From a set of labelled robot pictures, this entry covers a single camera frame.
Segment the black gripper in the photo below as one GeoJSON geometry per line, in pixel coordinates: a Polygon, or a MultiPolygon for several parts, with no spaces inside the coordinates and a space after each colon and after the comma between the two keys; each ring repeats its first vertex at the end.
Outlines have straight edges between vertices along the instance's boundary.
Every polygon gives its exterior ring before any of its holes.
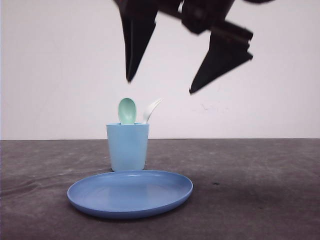
{"type": "Polygon", "coordinates": [[[248,52],[253,33],[226,21],[233,0],[161,0],[159,3],[157,0],[116,0],[115,4],[122,23],[125,77],[129,83],[136,75],[156,27],[158,10],[180,19],[192,33],[212,32],[208,52],[189,88],[191,95],[253,58],[248,52]]]}

